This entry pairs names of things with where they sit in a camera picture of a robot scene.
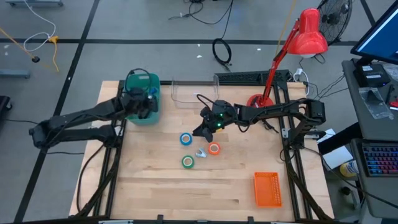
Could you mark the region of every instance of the lamp shade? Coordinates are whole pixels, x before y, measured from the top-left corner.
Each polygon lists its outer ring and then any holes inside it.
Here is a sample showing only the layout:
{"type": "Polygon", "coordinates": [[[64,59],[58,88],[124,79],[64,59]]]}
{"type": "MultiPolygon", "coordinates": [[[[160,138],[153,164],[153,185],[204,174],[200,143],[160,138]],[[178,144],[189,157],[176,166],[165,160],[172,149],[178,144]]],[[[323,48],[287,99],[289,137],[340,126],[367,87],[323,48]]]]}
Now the lamp shade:
{"type": "Polygon", "coordinates": [[[290,54],[320,54],[328,50],[328,43],[324,36],[319,33],[319,11],[310,8],[304,10],[300,15],[298,35],[289,45],[290,54]]]}

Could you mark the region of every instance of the orange basket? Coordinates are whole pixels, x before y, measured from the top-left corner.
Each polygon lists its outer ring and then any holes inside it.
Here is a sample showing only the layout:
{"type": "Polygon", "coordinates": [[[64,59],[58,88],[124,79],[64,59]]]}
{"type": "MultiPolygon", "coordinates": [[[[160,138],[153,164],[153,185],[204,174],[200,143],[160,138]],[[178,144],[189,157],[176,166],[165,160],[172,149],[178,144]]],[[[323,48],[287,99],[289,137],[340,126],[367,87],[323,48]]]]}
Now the orange basket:
{"type": "Polygon", "coordinates": [[[280,208],[282,197],[280,196],[279,176],[277,172],[255,172],[254,191],[258,207],[280,208]]]}

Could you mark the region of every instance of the red desk lamp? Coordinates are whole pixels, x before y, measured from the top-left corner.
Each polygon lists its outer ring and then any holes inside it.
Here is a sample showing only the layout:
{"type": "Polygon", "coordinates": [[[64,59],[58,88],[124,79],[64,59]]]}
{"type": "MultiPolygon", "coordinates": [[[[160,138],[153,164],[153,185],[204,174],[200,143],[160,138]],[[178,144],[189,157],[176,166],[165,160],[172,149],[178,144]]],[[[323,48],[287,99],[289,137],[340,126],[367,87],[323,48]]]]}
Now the red desk lamp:
{"type": "Polygon", "coordinates": [[[319,33],[319,17],[318,9],[306,9],[301,13],[300,19],[296,20],[282,50],[280,50],[272,61],[264,93],[250,97],[246,103],[247,106],[260,108],[274,104],[269,98],[272,80],[274,79],[279,63],[287,53],[309,56],[324,53],[328,50],[326,39],[319,33]]]}

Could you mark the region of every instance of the lamp base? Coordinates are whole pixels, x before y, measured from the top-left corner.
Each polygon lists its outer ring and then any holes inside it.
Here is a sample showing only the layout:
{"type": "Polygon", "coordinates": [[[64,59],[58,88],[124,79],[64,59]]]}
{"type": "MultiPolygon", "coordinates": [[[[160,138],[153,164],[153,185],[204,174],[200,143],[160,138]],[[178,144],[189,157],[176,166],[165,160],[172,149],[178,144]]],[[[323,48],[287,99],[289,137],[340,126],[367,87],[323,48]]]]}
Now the lamp base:
{"type": "Polygon", "coordinates": [[[274,102],[269,97],[267,97],[266,102],[263,104],[262,103],[262,94],[256,94],[256,95],[252,95],[248,99],[248,102],[246,103],[246,106],[251,106],[251,107],[255,107],[255,108],[262,108],[262,107],[265,107],[265,106],[271,106],[273,104],[274,104],[274,102]]]}

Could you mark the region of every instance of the wooden tabletop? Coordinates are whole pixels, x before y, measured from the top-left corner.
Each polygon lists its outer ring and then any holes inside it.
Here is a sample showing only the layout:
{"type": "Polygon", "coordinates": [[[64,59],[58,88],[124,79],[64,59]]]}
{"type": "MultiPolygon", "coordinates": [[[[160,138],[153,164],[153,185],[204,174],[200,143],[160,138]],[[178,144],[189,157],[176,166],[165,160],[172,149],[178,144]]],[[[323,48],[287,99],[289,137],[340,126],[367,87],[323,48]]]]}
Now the wooden tabletop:
{"type": "MultiPolygon", "coordinates": [[[[305,97],[301,83],[288,83],[288,87],[290,99],[305,97]]],[[[98,102],[116,96],[117,89],[117,81],[103,82],[98,102]]],[[[220,86],[220,99],[245,105],[251,95],[262,93],[263,89],[262,86],[220,86]]],[[[194,137],[190,146],[183,146],[179,137],[184,132],[191,133],[201,123],[200,109],[177,108],[170,97],[171,86],[162,86],[161,93],[158,124],[136,126],[127,122],[111,218],[155,220],[158,214],[163,214],[165,220],[245,221],[248,216],[253,216],[255,221],[294,220],[285,163],[279,159],[280,134],[265,130],[261,122],[252,125],[246,133],[232,124],[214,134],[214,141],[221,145],[219,155],[197,158],[195,152],[207,147],[206,140],[194,137]],[[182,167],[185,155],[195,158],[192,169],[182,167]],[[279,173],[282,208],[257,208],[255,171],[279,173]]],[[[269,122],[279,130],[276,118],[269,122]]],[[[88,141],[82,165],[100,145],[99,141],[88,141]]],[[[305,146],[318,150],[313,140],[306,140],[305,146]]],[[[320,157],[309,151],[302,151],[301,155],[308,191],[325,213],[333,217],[320,157]]],[[[104,149],[84,173],[81,206],[98,186],[103,156],[104,149]]],[[[302,196],[296,189],[300,213],[305,217],[302,196]]],[[[76,193],[70,214],[76,214],[76,193]]]]}

